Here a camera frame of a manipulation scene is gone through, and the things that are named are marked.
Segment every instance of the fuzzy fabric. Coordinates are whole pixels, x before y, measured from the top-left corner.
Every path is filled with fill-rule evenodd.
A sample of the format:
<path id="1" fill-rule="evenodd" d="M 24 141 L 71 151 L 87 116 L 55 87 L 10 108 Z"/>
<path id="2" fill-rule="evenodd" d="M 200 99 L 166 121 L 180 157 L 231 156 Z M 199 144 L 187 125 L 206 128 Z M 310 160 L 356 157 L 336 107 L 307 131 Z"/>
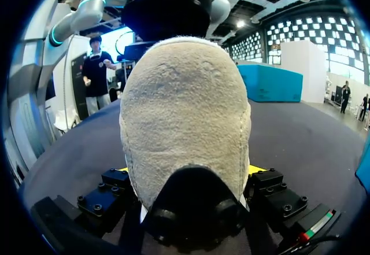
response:
<path id="1" fill-rule="evenodd" d="M 250 105 L 236 65 L 218 45 L 179 37 L 150 48 L 123 91 L 120 127 L 129 177 L 146 209 L 184 166 L 209 168 L 241 198 Z"/>

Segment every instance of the teal box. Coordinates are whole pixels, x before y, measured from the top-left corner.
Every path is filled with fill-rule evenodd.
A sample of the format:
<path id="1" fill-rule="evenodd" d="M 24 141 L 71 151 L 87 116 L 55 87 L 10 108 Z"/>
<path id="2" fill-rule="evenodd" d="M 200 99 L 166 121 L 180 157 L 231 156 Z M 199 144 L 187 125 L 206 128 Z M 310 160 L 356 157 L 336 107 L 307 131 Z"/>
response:
<path id="1" fill-rule="evenodd" d="M 248 98 L 255 102 L 300 102 L 303 75 L 264 65 L 238 65 Z"/>
<path id="2" fill-rule="evenodd" d="M 360 166 L 356 171 L 356 176 L 361 181 L 361 184 L 366 189 L 367 193 L 370 194 L 370 136 L 365 143 L 364 152 L 362 154 Z"/>

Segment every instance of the dark round platform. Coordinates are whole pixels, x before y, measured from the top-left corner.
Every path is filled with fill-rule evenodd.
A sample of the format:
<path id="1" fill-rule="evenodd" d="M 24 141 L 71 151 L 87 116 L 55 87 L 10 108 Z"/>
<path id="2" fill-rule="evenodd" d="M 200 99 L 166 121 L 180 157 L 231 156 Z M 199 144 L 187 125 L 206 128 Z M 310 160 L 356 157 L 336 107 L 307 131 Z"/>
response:
<path id="1" fill-rule="evenodd" d="M 303 103 L 251 104 L 252 131 L 249 156 L 252 165 L 275 168 L 298 194 L 340 210 L 332 232 L 343 233 L 366 200 L 354 173 L 364 140 L 331 116 Z M 109 168 L 125 167 L 120 140 L 119 100 L 69 131 L 38 159 L 20 194 L 29 209 L 50 196 L 63 196 L 76 205 L 76 197 L 90 192 Z M 320 254 L 325 243 L 315 250 Z M 246 240 L 227 239 L 212 254 L 247 254 Z M 173 254 L 173 250 L 143 245 L 143 254 Z"/>

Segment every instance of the man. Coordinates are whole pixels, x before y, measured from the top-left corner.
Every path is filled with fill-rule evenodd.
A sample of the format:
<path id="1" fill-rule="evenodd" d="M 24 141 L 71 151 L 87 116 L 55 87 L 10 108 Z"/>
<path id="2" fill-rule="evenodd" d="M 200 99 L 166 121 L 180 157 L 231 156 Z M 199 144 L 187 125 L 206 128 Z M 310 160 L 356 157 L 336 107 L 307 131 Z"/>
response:
<path id="1" fill-rule="evenodd" d="M 351 89 L 348 86 L 348 81 L 346 81 L 346 84 L 342 87 L 342 106 L 341 106 L 341 113 L 346 113 L 346 108 L 348 105 L 348 99 L 351 95 Z"/>
<path id="2" fill-rule="evenodd" d="M 110 54 L 100 48 L 102 38 L 100 36 L 90 39 L 92 48 L 91 55 L 86 58 L 82 76 L 86 86 L 86 105 L 88 115 L 98 111 L 100 108 L 110 104 L 108 85 L 106 82 L 106 69 L 116 70 Z"/>
<path id="3" fill-rule="evenodd" d="M 366 94 L 366 97 L 364 97 L 364 99 L 363 99 L 362 110 L 361 110 L 361 114 L 360 114 L 360 117 L 358 118 L 358 120 L 360 120 L 361 117 L 362 117 L 362 120 L 361 121 L 364 121 L 366 110 L 368 109 L 367 108 L 367 106 L 368 106 L 368 100 L 369 100 L 369 94 Z"/>

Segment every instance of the black cylinder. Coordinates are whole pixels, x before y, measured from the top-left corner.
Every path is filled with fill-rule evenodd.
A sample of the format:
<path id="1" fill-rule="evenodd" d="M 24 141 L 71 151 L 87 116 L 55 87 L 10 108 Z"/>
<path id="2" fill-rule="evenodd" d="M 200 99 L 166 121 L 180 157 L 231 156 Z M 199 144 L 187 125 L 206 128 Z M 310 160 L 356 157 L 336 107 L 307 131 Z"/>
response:
<path id="1" fill-rule="evenodd" d="M 122 22 L 144 41 L 178 35 L 204 37 L 212 0 L 127 0 Z"/>

